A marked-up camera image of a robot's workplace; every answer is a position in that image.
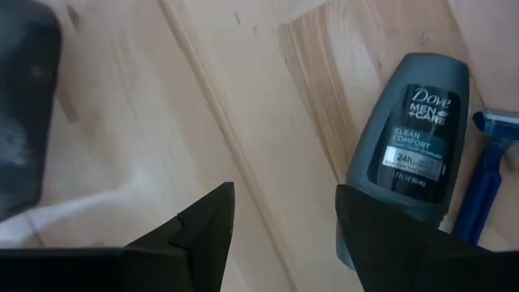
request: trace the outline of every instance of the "blue razor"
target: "blue razor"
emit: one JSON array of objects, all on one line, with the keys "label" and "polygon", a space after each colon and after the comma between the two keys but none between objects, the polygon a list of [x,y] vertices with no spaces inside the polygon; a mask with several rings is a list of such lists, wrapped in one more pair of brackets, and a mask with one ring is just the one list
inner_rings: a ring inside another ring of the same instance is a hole
[{"label": "blue razor", "polygon": [[453,235],[477,245],[501,184],[500,161],[513,141],[519,140],[519,113],[488,109],[472,117],[490,139],[479,158],[453,228]]}]

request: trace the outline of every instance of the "black object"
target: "black object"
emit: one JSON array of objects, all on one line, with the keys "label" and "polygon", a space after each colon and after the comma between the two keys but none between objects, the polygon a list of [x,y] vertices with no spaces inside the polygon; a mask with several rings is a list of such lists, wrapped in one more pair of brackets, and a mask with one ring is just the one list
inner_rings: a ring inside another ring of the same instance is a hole
[{"label": "black object", "polygon": [[226,182],[126,247],[0,250],[0,290],[217,292],[233,223]]},{"label": "black object", "polygon": [[336,211],[366,292],[519,291],[519,252],[468,245],[340,185]]},{"label": "black object", "polygon": [[48,7],[0,1],[0,220],[40,199],[61,42]]}]

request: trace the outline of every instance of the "deodorant label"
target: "deodorant label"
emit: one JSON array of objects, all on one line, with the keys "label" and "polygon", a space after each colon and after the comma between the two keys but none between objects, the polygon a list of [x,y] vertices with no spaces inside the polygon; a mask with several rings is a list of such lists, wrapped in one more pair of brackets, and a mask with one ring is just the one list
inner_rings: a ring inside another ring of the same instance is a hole
[{"label": "deodorant label", "polygon": [[441,88],[405,86],[377,141],[368,178],[402,195],[440,201],[453,158],[460,103],[456,94]]}]

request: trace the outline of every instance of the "deodorant bottle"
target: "deodorant bottle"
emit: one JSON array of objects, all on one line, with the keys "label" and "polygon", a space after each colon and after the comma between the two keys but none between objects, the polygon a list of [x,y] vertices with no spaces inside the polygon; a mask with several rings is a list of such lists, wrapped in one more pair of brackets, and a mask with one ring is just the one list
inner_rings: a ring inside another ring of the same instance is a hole
[{"label": "deodorant bottle", "polygon": [[[371,113],[346,182],[438,226],[448,211],[460,165],[469,79],[462,61],[407,54]],[[339,256],[345,260],[347,254]]]}]

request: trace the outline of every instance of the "wooden floor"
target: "wooden floor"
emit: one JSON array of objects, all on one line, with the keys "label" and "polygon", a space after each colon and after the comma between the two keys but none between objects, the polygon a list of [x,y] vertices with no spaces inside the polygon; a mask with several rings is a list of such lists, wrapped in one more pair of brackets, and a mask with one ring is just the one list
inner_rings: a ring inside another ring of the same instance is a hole
[{"label": "wooden floor", "polygon": [[[461,58],[472,110],[519,111],[514,0],[43,2],[64,34],[44,193],[0,224],[6,246],[121,246],[234,181],[223,291],[361,291],[335,256],[334,190],[401,56]],[[483,145],[465,140],[447,230]],[[492,250],[519,248],[509,162]]]}]

